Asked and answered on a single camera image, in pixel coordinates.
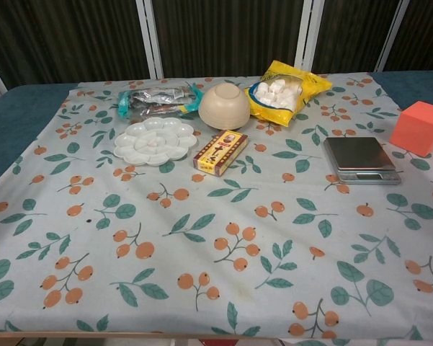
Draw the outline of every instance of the floral tablecloth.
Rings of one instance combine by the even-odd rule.
[[[223,177],[192,167],[217,132],[196,114],[184,159],[112,152],[118,92],[224,79],[79,84],[0,178],[0,332],[433,340],[433,152],[388,143],[400,110],[367,74],[327,78],[289,128],[250,119]],[[327,136],[375,136],[403,183],[339,184]]]

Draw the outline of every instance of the yellow bag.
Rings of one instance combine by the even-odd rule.
[[[250,113],[255,117],[288,126],[315,95],[333,84],[311,72],[274,60],[261,81],[245,89]]]

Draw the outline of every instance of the orange cube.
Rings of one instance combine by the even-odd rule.
[[[418,101],[404,110],[389,140],[418,156],[433,150],[433,105]]]

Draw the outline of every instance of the curtain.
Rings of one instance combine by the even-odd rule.
[[[303,0],[153,0],[165,77],[255,76],[293,65]]]
[[[433,0],[411,0],[385,71],[433,70]]]
[[[326,0],[313,72],[373,71],[398,0]]]
[[[135,0],[0,0],[0,77],[8,89],[149,78]]]

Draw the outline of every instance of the digital scale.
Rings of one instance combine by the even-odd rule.
[[[397,185],[401,178],[374,137],[328,137],[324,142],[339,180],[345,184]]]

